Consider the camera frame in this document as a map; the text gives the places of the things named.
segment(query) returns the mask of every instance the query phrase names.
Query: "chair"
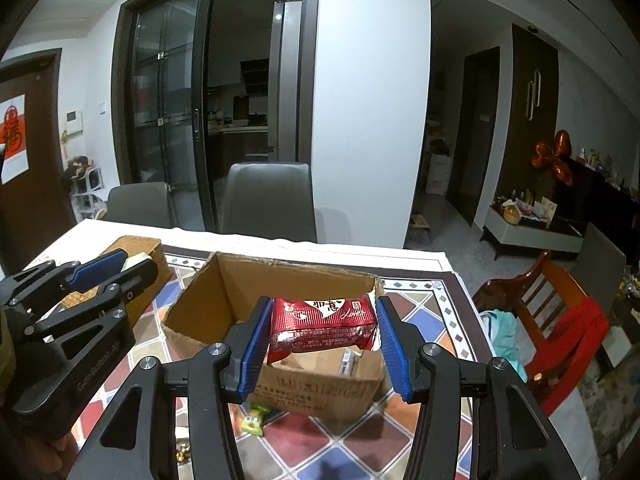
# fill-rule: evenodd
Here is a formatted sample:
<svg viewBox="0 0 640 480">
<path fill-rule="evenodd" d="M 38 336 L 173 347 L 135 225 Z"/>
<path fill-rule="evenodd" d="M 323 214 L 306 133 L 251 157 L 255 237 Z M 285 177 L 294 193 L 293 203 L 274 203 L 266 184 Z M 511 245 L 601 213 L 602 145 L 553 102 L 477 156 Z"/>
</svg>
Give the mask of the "chair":
<svg viewBox="0 0 640 480">
<path fill-rule="evenodd" d="M 536 351 L 544 344 L 545 336 L 543 332 L 564 308 L 576 306 L 587 298 L 587 294 L 569 272 L 562 267 L 556 266 L 551 261 L 551 256 L 552 251 L 544 251 L 540 254 L 533 267 L 525 274 L 520 274 L 510 279 L 489 280 L 473 296 L 478 312 L 502 310 L 511 312 L 516 316 L 522 323 L 527 335 L 529 335 Z M 533 285 L 540 275 L 542 275 L 542 280 L 534 288 Z M 539 296 L 539 293 L 547 283 L 552 288 L 551 292 L 546 297 L 543 294 Z M 552 304 L 551 302 L 556 296 L 560 299 L 560 303 L 538 325 L 536 319 L 547 306 Z M 540 306 L 532 314 L 529 311 L 529 305 L 533 306 L 541 300 Z M 538 374 L 527 382 L 527 386 L 532 390 L 536 399 L 540 400 L 548 394 L 568 368 L 571 358 L 572 356 L 569 356 L 558 367 Z"/>
<path fill-rule="evenodd" d="M 316 216 L 307 164 L 245 162 L 229 169 L 222 234 L 316 242 Z"/>
<path fill-rule="evenodd" d="M 107 222 L 175 227 L 169 204 L 169 186 L 165 182 L 125 184 L 111 189 L 107 200 Z"/>
<path fill-rule="evenodd" d="M 599 229 L 587 225 L 584 242 L 571 275 L 609 316 L 625 270 L 626 256 Z"/>
</svg>

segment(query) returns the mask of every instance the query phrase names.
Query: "metal bolt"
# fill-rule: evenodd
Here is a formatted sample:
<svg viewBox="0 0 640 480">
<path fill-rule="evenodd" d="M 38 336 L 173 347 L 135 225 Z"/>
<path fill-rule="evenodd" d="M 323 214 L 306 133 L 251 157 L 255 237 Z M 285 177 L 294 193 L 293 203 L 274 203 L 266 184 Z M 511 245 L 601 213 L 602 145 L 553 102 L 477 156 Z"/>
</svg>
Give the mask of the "metal bolt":
<svg viewBox="0 0 640 480">
<path fill-rule="evenodd" d="M 504 357 L 494 357 L 491 359 L 491 364 L 495 368 L 498 368 L 498 370 L 506 370 L 507 367 L 510 366 L 509 362 Z"/>
<path fill-rule="evenodd" d="M 442 348 L 439 345 L 436 345 L 436 343 L 425 343 L 422 346 L 422 351 L 427 355 L 436 356 L 442 352 Z"/>
<path fill-rule="evenodd" d="M 140 361 L 140 368 L 143 370 L 151 370 L 158 363 L 158 359 L 153 356 L 143 357 Z"/>
<path fill-rule="evenodd" d="M 226 352 L 226 345 L 224 343 L 213 343 L 207 348 L 211 355 L 220 355 Z"/>
</svg>

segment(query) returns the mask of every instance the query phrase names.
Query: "brown door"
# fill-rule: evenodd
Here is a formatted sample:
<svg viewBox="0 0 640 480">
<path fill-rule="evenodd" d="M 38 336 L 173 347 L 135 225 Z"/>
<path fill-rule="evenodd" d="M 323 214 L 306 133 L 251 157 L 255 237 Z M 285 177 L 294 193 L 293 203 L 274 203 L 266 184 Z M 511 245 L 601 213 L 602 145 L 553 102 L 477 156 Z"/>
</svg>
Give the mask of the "brown door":
<svg viewBox="0 0 640 480">
<path fill-rule="evenodd" d="M 494 139 L 500 47 L 465 58 L 456 151 L 447 199 L 471 224 L 476 216 Z"/>
<path fill-rule="evenodd" d="M 0 261 L 5 272 L 23 269 L 76 224 L 63 188 L 58 143 L 59 56 L 60 51 L 46 51 L 0 64 L 0 104 L 20 102 L 24 95 L 21 120 L 28 164 L 25 172 L 0 184 Z M 7 114 L 8 107 L 0 110 L 0 142 L 9 146 L 16 142 L 10 124 L 16 108 Z"/>
<path fill-rule="evenodd" d="M 531 165 L 539 140 L 553 144 L 558 114 L 558 51 L 513 25 L 513 90 L 497 194 L 530 189 L 540 174 Z"/>
</svg>

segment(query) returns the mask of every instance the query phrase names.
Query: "brown box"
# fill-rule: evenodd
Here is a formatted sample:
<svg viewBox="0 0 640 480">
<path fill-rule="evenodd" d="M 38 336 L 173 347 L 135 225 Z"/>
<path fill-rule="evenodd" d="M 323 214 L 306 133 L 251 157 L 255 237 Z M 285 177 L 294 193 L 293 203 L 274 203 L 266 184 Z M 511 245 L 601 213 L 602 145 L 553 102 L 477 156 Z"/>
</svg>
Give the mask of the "brown box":
<svg viewBox="0 0 640 480">
<path fill-rule="evenodd" d="M 127 256 L 130 258 L 136 254 L 146 253 L 156 264 L 158 264 L 158 277 L 153 285 L 146 288 L 145 291 L 138 297 L 127 303 L 127 314 L 129 315 L 129 322 L 131 326 L 134 326 L 143 312 L 149 306 L 149 303 L 153 301 L 155 296 L 164 287 L 166 282 L 171 277 L 171 270 L 164 257 L 164 251 L 162 250 L 162 242 L 157 238 L 144 238 L 140 236 L 124 235 L 118 238 L 113 244 L 105 249 L 103 254 L 110 253 L 116 249 L 124 249 L 127 251 Z M 81 294 L 80 292 L 72 292 L 64 300 L 62 300 L 62 306 L 70 308 L 72 306 L 81 303 L 82 301 L 90 300 L 95 296 L 98 291 L 98 287 L 94 287 L 88 292 Z"/>
<path fill-rule="evenodd" d="M 248 319 L 261 296 L 288 300 L 357 298 L 375 290 L 371 274 L 334 267 L 289 264 L 235 254 L 214 254 L 181 292 L 162 320 L 162 330 L 181 358 L 222 341 Z M 364 351 L 353 377 L 337 374 L 344 349 L 292 354 L 262 366 L 258 402 L 303 415 L 356 420 L 371 404 L 385 367 L 379 351 Z"/>
</svg>

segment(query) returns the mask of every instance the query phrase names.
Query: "foil balloon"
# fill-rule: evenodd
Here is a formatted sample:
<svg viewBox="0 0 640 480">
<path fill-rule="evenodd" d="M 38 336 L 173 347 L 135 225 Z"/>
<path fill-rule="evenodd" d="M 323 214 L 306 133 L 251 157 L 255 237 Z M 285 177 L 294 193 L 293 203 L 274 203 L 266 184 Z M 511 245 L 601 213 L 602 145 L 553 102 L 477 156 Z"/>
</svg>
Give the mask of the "foil balloon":
<svg viewBox="0 0 640 480">
<path fill-rule="evenodd" d="M 571 156 L 571 139 L 567 130 L 558 130 L 554 139 L 555 156 Z"/>
<path fill-rule="evenodd" d="M 556 180 L 559 180 L 560 182 L 562 182 L 567 186 L 572 186 L 574 184 L 574 174 L 572 173 L 569 166 L 560 158 L 558 158 L 558 156 L 556 155 L 557 150 L 558 150 L 557 142 L 556 142 L 555 150 L 553 150 L 549 145 L 549 143 L 546 142 L 545 140 L 540 140 L 539 142 L 536 142 L 534 146 L 534 153 L 531 156 L 531 164 L 537 170 L 551 166 Z"/>
</svg>

